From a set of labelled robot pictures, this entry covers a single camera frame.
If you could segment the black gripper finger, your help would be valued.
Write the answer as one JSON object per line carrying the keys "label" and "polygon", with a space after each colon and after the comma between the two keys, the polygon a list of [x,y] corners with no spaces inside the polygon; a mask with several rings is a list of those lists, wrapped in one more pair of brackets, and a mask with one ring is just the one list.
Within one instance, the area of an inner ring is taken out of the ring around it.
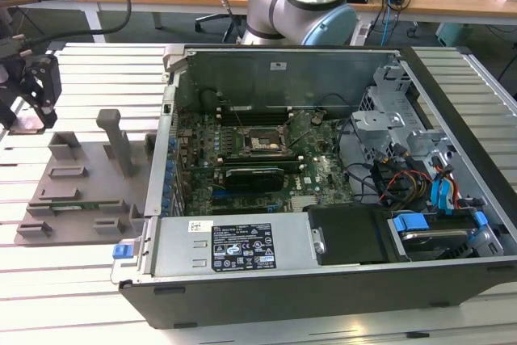
{"label": "black gripper finger", "polygon": [[20,58],[15,62],[15,92],[31,105],[44,128],[57,121],[55,104],[61,95],[58,60],[54,55]]}
{"label": "black gripper finger", "polygon": [[13,93],[1,93],[0,122],[4,128],[10,128],[16,121],[16,115],[11,110],[16,96]]}

